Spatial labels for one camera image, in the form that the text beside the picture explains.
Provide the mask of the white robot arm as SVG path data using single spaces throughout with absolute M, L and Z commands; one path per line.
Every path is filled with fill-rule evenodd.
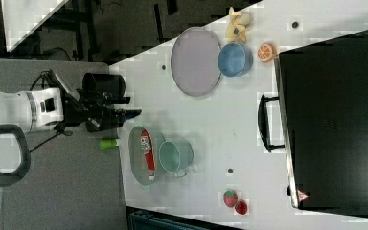
M 112 109 L 106 104 L 76 100 L 68 92 L 51 87 L 36 91 L 0 92 L 0 187 L 21 181 L 31 167 L 33 148 L 28 133 L 52 131 L 70 136 L 70 127 L 88 124 L 92 132 L 121 127 L 139 116 L 140 109 Z

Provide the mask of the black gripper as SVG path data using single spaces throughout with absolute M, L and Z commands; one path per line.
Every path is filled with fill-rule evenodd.
M 77 100 L 70 93 L 61 93 L 63 120 L 61 130 L 85 124 L 88 132 L 100 132 L 121 127 L 125 121 L 142 113 L 141 109 L 115 109 L 115 104 L 129 104 L 131 97 L 119 97 L 107 92 L 79 90 Z

